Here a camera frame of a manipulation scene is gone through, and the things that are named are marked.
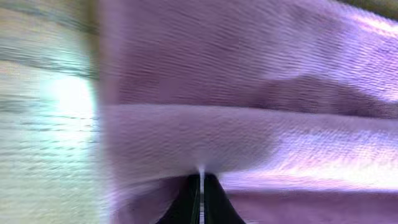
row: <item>blurry background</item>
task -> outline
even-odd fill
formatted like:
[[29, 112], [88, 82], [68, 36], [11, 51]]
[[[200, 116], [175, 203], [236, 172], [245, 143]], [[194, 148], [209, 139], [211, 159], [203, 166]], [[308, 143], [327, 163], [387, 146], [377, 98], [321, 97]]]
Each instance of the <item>blurry background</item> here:
[[[341, 0], [398, 19], [396, 0]], [[0, 0], [0, 223], [105, 223], [95, 0]]]

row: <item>purple fabric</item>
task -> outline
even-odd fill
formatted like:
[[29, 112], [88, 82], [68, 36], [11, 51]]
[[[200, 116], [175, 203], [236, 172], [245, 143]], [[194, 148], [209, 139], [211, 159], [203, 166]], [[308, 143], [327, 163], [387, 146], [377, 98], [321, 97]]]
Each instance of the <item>purple fabric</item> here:
[[398, 223], [398, 23], [319, 0], [101, 2], [112, 223], [217, 173], [248, 223]]

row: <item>clothing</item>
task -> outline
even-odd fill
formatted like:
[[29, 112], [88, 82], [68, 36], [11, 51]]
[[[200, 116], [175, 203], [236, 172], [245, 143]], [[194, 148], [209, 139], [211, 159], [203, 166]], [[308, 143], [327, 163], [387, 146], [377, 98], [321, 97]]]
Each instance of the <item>clothing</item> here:
[[398, 222], [397, 22], [327, 0], [101, 5], [113, 223], [155, 223], [198, 169], [248, 223]]

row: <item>wrinkled cloth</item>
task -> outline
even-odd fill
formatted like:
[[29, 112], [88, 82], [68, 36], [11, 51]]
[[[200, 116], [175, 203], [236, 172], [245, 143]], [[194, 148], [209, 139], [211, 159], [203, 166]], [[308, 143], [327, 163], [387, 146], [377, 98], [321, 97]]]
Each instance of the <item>wrinkled cloth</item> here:
[[111, 223], [219, 175], [247, 223], [398, 223], [398, 22], [334, 1], [101, 1]]

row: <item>black object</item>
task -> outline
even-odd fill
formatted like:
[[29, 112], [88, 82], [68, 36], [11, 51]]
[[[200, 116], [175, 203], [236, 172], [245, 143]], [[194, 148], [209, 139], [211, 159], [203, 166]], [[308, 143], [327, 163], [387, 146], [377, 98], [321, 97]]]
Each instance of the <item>black object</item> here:
[[[157, 224], [199, 224], [200, 197], [200, 176], [190, 175]], [[244, 224], [214, 174], [205, 175], [203, 199], [205, 224]]]

